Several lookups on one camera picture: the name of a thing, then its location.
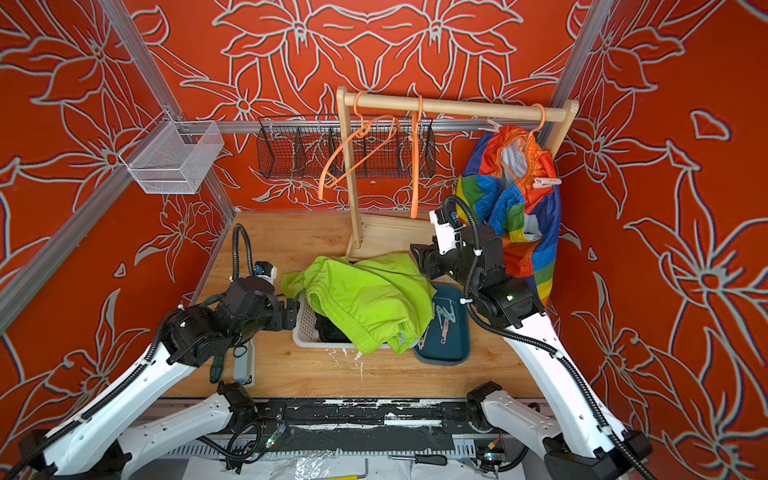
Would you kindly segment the black shorts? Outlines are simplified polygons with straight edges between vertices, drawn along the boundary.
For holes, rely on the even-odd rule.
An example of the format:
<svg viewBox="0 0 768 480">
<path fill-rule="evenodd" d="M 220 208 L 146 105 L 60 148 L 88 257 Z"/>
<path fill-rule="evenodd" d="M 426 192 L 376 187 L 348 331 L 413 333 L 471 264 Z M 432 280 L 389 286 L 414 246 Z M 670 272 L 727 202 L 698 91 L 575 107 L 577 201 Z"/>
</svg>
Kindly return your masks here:
<svg viewBox="0 0 768 480">
<path fill-rule="evenodd" d="M 322 343 L 350 343 L 349 338 L 325 316 L 316 316 L 315 330 Z"/>
</svg>

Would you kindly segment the lime green shorts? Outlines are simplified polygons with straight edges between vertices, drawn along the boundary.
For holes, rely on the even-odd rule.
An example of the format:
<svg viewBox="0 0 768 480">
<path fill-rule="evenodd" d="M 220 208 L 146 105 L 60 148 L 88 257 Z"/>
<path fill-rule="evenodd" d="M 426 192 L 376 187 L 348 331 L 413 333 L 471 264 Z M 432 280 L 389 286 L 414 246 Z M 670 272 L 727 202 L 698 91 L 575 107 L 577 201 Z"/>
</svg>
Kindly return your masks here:
<svg viewBox="0 0 768 480">
<path fill-rule="evenodd" d="M 384 344 L 404 353 L 434 317 L 436 289 L 405 252 L 356 262 L 319 256 L 304 270 L 284 274 L 281 289 L 289 298 L 303 295 L 364 354 Z"/>
</svg>

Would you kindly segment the rainbow striped shorts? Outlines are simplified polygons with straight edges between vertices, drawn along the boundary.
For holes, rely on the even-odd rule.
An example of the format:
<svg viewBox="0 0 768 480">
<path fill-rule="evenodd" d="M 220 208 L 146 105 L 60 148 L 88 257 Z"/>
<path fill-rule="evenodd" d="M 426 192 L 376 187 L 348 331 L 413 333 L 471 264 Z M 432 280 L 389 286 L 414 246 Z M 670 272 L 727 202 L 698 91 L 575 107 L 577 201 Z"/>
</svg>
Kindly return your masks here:
<svg viewBox="0 0 768 480">
<path fill-rule="evenodd" d="M 547 304 L 562 207 L 559 185 L 534 189 L 536 177 L 559 178 L 552 154 L 532 133 L 503 126 L 478 140 L 454 193 L 501 237 L 507 273 L 528 282 Z"/>
</svg>

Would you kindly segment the orange hanger of green shorts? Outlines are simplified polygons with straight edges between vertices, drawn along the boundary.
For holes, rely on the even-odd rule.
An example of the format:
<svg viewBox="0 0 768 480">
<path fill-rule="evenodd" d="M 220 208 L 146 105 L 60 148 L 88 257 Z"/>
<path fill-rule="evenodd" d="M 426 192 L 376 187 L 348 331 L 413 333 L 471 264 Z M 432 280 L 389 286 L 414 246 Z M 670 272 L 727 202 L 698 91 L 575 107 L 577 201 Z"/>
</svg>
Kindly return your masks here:
<svg viewBox="0 0 768 480">
<path fill-rule="evenodd" d="M 423 115 L 423 97 L 418 96 L 418 109 L 411 112 L 411 155 L 412 181 L 410 218 L 416 219 L 419 209 L 419 178 L 420 178 L 420 122 Z"/>
</svg>

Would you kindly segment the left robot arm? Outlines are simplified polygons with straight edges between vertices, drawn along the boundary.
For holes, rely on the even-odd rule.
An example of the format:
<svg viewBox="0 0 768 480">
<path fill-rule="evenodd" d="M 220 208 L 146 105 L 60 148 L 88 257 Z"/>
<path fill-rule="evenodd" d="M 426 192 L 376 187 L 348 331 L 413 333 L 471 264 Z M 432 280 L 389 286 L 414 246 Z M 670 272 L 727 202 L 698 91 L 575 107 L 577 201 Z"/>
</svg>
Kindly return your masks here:
<svg viewBox="0 0 768 480">
<path fill-rule="evenodd" d="M 255 461 L 264 416 L 237 381 L 220 382 L 214 394 L 191 407 L 133 424 L 209 360 L 245 346 L 261 331 L 295 326 L 298 302 L 279 299 L 276 268 L 254 261 L 241 224 L 232 229 L 232 263 L 223 293 L 171 311 L 142 356 L 115 383 L 56 427 L 27 435 L 20 443 L 21 458 L 6 478 L 29 472 L 39 479 L 127 479 L 193 440 L 214 449 L 229 467 Z"/>
</svg>

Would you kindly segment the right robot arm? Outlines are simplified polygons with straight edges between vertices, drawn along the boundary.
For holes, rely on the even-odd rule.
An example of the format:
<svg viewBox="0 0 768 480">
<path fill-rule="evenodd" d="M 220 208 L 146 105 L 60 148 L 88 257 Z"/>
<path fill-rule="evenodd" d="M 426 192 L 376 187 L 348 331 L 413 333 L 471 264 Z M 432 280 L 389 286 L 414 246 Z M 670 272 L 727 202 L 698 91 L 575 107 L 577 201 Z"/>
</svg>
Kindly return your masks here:
<svg viewBox="0 0 768 480">
<path fill-rule="evenodd" d="M 620 479 L 631 472 L 653 478 L 642 463 L 653 451 L 649 439 L 624 426 L 595 394 L 538 294 L 507 273 L 495 231 L 456 195 L 432 211 L 430 221 L 432 243 L 410 247 L 420 272 L 462 285 L 468 317 L 512 347 L 553 412 L 547 417 L 489 382 L 475 391 L 482 417 L 535 454 L 552 479 Z"/>
</svg>

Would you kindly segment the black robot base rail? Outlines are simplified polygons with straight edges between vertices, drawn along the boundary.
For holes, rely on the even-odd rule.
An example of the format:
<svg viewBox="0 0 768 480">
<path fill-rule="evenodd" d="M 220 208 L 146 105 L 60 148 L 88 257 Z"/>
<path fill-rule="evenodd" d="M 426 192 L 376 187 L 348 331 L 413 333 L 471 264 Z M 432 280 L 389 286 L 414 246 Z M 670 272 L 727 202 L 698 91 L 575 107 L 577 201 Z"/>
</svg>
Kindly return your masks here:
<svg viewBox="0 0 768 480">
<path fill-rule="evenodd" d="M 263 446 L 277 427 L 273 453 L 436 452 L 472 456 L 501 430 L 463 398 L 269 398 L 256 401 L 257 425 L 236 439 Z"/>
</svg>

